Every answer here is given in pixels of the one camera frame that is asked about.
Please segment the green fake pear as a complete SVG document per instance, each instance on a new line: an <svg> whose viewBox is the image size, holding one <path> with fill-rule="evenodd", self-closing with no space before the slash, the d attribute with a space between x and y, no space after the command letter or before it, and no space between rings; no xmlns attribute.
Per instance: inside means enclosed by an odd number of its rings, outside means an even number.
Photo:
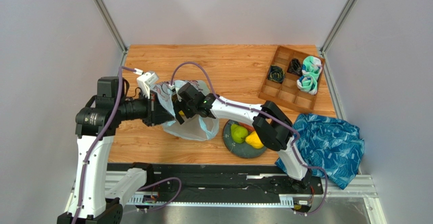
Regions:
<svg viewBox="0 0 433 224"><path fill-rule="evenodd" d="M246 137L249 135L248 130L240 126L238 124L232 124L230 126L230 132L231 132L231 138L235 143L243 143L246 139Z"/></svg>

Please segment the yellow fake pear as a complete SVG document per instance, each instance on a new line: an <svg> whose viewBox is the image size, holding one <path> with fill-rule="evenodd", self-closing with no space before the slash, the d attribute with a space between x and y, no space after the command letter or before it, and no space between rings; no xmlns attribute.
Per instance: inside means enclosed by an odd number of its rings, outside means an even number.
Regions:
<svg viewBox="0 0 433 224"><path fill-rule="evenodd" d="M261 142L258 134L256 131L253 131L250 133L246 138L245 142L252 146L254 149L262 149L264 147L263 143Z"/></svg>

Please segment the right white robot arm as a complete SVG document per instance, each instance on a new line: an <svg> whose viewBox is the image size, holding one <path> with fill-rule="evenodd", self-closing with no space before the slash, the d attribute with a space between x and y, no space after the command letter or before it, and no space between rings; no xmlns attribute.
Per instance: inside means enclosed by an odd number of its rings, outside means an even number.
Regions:
<svg viewBox="0 0 433 224"><path fill-rule="evenodd" d="M186 118L229 119L252 126L261 143L278 153L292 184L299 189L310 186L312 170L302 159L295 144L300 139L298 131L285 113L272 101L265 104L245 104L229 100L215 93L204 94L190 83L176 89L175 115L183 123L179 112Z"/></svg>

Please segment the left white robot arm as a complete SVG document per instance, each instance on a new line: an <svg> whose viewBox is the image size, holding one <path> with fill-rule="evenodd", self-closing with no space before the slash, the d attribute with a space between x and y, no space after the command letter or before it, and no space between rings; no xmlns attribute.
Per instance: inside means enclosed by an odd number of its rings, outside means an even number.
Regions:
<svg viewBox="0 0 433 224"><path fill-rule="evenodd" d="M156 186L152 164L133 163L113 188L105 190L108 156L119 125L135 119L146 126L172 120L150 89L157 80L157 75L149 72L139 76L136 99L127 95L127 80L98 80L97 94L76 115L76 184L71 204L57 218L58 223L120 223L124 206L134 193Z"/></svg>

